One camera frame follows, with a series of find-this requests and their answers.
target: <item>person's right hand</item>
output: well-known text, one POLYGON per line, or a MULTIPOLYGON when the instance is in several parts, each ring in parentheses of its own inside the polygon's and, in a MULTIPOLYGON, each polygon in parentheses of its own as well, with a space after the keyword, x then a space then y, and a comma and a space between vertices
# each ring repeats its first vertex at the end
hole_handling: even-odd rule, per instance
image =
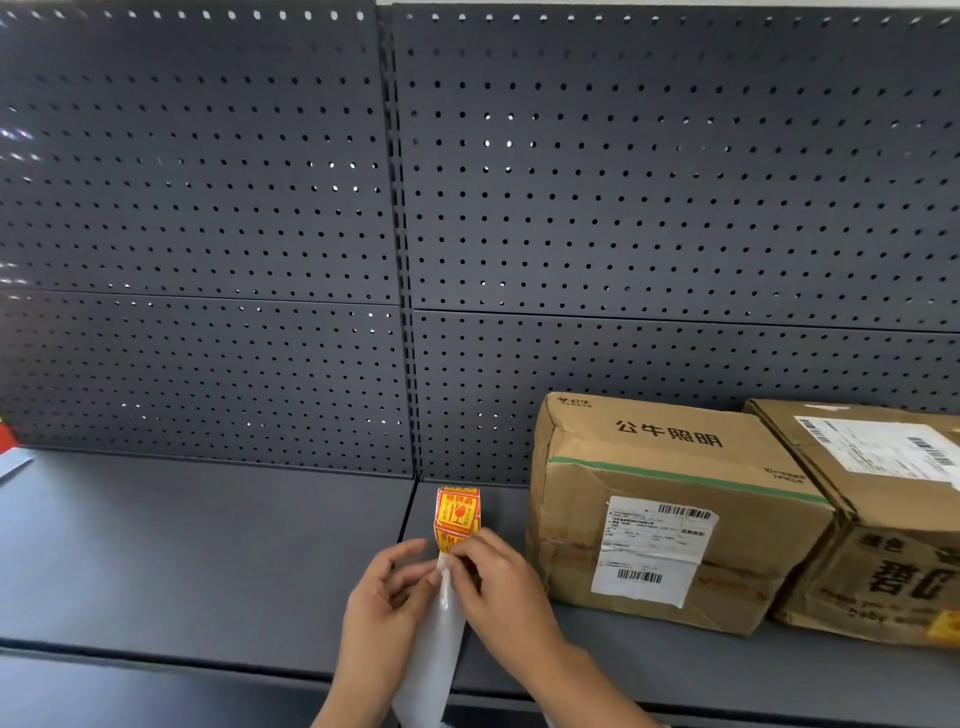
POLYGON ((448 560, 453 588, 470 626, 494 659, 528 685, 537 665, 559 660, 568 647, 537 573, 488 528, 450 553, 472 561, 482 579, 477 591, 460 558, 448 560))

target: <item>box flap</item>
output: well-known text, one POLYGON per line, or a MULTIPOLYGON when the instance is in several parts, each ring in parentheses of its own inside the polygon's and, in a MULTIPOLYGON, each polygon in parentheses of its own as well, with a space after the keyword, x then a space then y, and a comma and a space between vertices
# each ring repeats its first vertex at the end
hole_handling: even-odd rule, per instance
POLYGON ((950 480, 951 473, 960 474, 955 454, 960 417, 814 401, 750 400, 744 409, 791 448, 852 520, 906 531, 960 532, 960 483, 950 480), (944 464, 942 480, 928 479, 936 474, 930 469, 935 463, 944 464))
POLYGON ((696 482, 810 502, 826 499, 753 415, 553 392, 549 463, 696 482))

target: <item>gray shelf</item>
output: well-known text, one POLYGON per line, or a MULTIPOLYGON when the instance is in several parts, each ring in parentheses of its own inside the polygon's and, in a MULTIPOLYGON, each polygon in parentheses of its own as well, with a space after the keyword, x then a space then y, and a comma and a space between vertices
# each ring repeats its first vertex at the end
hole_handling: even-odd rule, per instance
POLYGON ((0 481, 0 645, 328 675, 406 479, 33 451, 0 481))
POLYGON ((0 656, 10 728, 306 728, 323 704, 320 690, 0 656))
MULTIPOLYGON (((430 536, 436 484, 418 486, 404 538, 430 536)), ((528 491, 482 489, 483 523, 523 550, 528 491)), ((960 656, 764 624, 742 639, 670 622, 555 605, 564 634, 641 704, 682 715, 954 728, 960 656)), ((454 691, 525 696, 468 633, 454 691)))

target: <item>pegboard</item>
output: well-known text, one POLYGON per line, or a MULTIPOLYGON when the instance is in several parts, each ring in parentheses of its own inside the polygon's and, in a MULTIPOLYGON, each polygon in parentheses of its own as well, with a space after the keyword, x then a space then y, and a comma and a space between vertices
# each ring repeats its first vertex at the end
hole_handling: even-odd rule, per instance
POLYGON ((394 6, 413 306, 960 328, 960 23, 394 6))
POLYGON ((0 341, 27 445, 412 472, 396 306, 31 292, 0 341))
POLYGON ((527 484, 551 391, 720 409, 766 397, 946 412, 960 397, 955 334, 439 311, 415 312, 414 332, 428 478, 527 484))
POLYGON ((0 19, 0 286, 399 304, 373 2, 0 19))

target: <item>brown cardboard box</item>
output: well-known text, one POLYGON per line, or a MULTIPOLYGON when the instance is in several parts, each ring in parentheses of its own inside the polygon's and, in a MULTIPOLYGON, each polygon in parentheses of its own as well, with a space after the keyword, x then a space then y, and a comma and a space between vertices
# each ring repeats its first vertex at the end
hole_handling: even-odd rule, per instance
POLYGON ((777 400, 745 410, 838 511, 777 617, 876 642, 960 647, 960 417, 777 400))
POLYGON ((749 635, 833 516, 750 415, 554 392, 534 441, 528 558, 571 604, 749 635))

